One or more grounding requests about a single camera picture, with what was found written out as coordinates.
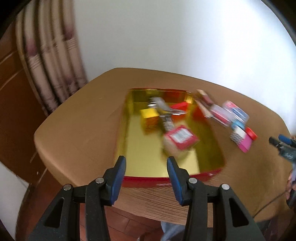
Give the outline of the person's right hand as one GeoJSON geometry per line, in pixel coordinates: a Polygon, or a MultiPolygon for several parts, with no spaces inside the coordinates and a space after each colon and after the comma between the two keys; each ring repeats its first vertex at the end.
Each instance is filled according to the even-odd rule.
{"type": "Polygon", "coordinates": [[[289,174],[289,177],[288,177],[288,180],[287,180],[287,185],[286,185],[286,189],[285,189],[285,197],[286,197],[286,200],[288,200],[290,198],[290,192],[292,190],[296,190],[296,186],[295,184],[293,184],[293,179],[292,179],[292,173],[293,173],[293,170],[290,171],[290,174],[289,174]]]}

